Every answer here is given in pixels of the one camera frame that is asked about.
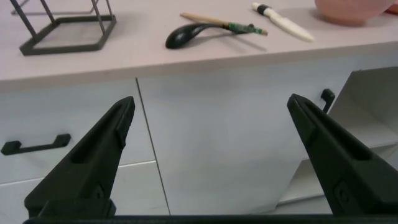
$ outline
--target black metal frame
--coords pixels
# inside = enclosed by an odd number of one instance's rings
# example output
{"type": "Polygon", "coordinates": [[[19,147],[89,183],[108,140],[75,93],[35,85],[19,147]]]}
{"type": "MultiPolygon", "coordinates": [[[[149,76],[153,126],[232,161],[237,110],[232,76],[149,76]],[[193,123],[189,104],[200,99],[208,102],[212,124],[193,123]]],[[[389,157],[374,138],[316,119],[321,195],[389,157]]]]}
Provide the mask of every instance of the black metal frame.
{"type": "Polygon", "coordinates": [[[44,27],[40,32],[36,33],[29,20],[27,19],[25,13],[21,9],[21,6],[18,4],[16,0],[10,0],[11,4],[14,6],[16,12],[21,17],[25,26],[29,30],[32,38],[27,42],[22,44],[19,49],[21,50],[23,55],[44,55],[44,54],[62,54],[62,53],[72,53],[72,52],[87,52],[87,51],[95,51],[103,48],[106,40],[111,34],[113,27],[116,24],[116,17],[113,15],[109,0],[106,0],[108,5],[109,15],[101,16],[95,0],[91,0],[93,4],[94,11],[96,13],[95,16],[79,16],[79,17],[60,17],[58,19],[54,19],[53,14],[51,13],[47,3],[45,0],[40,0],[42,3],[47,15],[51,20],[51,24],[47,27],[44,27]],[[111,21],[107,28],[104,27],[103,21],[111,21]],[[56,29],[61,23],[74,23],[74,22],[99,22],[99,26],[101,27],[101,31],[103,35],[99,38],[99,41],[94,44],[83,44],[83,45],[70,45],[63,47],[35,47],[41,40],[43,40],[51,31],[56,29]]]}
{"type": "MultiPolygon", "coordinates": [[[[19,4],[19,6],[22,8],[23,6],[25,6],[30,0],[24,0],[23,2],[21,2],[19,4]]],[[[66,15],[90,15],[91,13],[94,12],[94,7],[91,7],[90,10],[87,11],[77,11],[77,12],[67,12],[67,11],[60,11],[60,12],[52,12],[53,15],[58,15],[58,16],[66,16],[66,15]]],[[[46,16],[47,13],[46,12],[24,12],[25,15],[27,16],[46,16]]],[[[13,16],[18,16],[18,12],[14,9],[13,11],[11,11],[11,15],[13,16]]]]}

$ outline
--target white shelf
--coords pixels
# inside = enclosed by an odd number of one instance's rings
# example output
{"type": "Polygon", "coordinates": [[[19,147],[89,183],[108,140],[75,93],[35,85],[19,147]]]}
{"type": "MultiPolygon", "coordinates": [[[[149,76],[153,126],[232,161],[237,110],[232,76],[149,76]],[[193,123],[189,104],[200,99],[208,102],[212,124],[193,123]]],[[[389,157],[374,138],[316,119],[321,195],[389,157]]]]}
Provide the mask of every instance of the white shelf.
{"type": "Polygon", "coordinates": [[[319,195],[323,195],[322,187],[311,162],[305,160],[297,168],[286,193],[279,200],[279,204],[291,203],[319,195]]]}
{"type": "MultiPolygon", "coordinates": [[[[387,159],[397,149],[398,134],[360,108],[349,96],[342,93],[329,115],[381,158],[387,159]]],[[[320,195],[323,195],[322,187],[306,156],[279,203],[290,203],[320,195]]]]}
{"type": "Polygon", "coordinates": [[[360,108],[347,94],[340,95],[329,116],[371,149],[398,144],[397,133],[360,108]]]}

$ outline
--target open cabinet shelf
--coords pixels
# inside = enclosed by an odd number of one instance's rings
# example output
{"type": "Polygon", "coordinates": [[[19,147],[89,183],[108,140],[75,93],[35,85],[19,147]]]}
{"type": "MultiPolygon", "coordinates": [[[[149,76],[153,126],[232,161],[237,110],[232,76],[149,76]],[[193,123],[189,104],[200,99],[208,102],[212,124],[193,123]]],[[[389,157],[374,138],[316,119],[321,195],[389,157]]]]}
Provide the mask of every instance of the open cabinet shelf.
{"type": "Polygon", "coordinates": [[[346,91],[341,92],[328,115],[370,149],[398,144],[398,134],[362,109],[346,91]]]}
{"type": "MultiPolygon", "coordinates": [[[[329,116],[396,169],[397,97],[398,68],[353,72],[329,112],[329,116]]],[[[323,194],[317,175],[306,156],[279,205],[323,194]]]]}

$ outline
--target cabinet door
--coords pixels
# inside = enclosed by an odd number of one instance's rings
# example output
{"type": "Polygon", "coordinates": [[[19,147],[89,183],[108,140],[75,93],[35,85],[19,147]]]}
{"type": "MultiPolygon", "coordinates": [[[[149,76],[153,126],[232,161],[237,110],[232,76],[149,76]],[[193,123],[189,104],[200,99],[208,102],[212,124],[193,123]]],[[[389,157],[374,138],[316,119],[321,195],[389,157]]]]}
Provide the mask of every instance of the cabinet door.
{"type": "Polygon", "coordinates": [[[341,91],[353,58],[139,78],[172,215],[272,210],[305,149],[292,93],[320,107],[341,91]]]}

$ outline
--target black band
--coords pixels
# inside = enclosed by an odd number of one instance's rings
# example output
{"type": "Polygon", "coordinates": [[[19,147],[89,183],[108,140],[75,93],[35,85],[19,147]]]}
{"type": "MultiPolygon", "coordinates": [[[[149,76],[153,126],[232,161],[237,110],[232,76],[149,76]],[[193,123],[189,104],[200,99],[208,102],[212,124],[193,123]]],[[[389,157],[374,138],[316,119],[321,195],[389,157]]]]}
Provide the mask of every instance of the black band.
{"type": "Polygon", "coordinates": [[[264,11],[268,8],[269,8],[269,6],[261,4],[261,5],[259,5],[259,7],[257,7],[257,12],[259,12],[261,15],[264,15],[264,11]]]}

